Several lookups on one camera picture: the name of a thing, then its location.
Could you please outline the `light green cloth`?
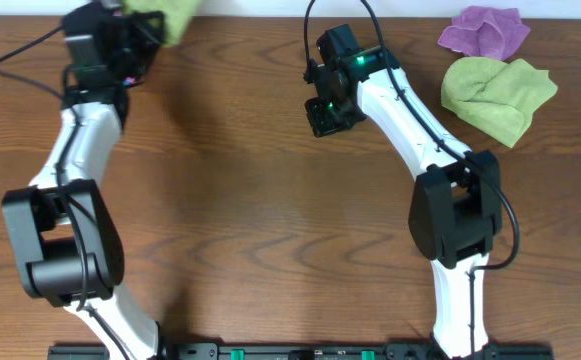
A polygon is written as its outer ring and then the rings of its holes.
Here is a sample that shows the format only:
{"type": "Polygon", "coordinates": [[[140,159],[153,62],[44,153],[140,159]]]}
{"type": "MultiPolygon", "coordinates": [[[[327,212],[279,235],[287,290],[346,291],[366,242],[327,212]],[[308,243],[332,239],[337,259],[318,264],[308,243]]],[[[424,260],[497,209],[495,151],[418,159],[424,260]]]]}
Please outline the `light green cloth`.
{"type": "Polygon", "coordinates": [[[155,12],[164,14],[163,46],[173,47],[180,43],[187,26],[202,0],[122,0],[124,13],[155,12]]]}

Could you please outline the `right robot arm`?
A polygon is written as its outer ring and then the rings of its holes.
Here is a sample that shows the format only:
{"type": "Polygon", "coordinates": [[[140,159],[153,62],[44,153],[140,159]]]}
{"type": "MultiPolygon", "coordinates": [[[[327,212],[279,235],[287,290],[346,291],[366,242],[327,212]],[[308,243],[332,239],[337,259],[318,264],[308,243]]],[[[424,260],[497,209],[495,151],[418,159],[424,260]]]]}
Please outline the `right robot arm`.
{"type": "Polygon", "coordinates": [[[406,163],[415,184],[408,226],[433,269],[442,353],[467,358],[488,342],[483,323],[483,278],[469,270],[487,263],[500,230],[501,207],[482,178],[461,164],[467,145],[451,135],[411,88],[405,72],[386,65],[380,48],[319,48],[305,75],[316,97],[305,103],[317,137],[373,120],[406,163]]]}

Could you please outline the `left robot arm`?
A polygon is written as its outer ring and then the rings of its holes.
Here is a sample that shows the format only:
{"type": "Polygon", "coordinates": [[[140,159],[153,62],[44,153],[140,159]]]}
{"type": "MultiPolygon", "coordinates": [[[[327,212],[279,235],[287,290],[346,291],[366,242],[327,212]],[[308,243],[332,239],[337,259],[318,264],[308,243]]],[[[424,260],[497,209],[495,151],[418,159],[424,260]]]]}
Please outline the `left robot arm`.
{"type": "Polygon", "coordinates": [[[129,90],[148,72],[165,32],[159,10],[125,12],[93,1],[59,25],[71,58],[56,95],[61,128],[39,173],[6,192],[2,213],[26,294],[83,321],[91,350],[54,347],[67,359],[163,359],[159,323],[124,282],[124,251],[100,184],[122,137],[129,90]]]}

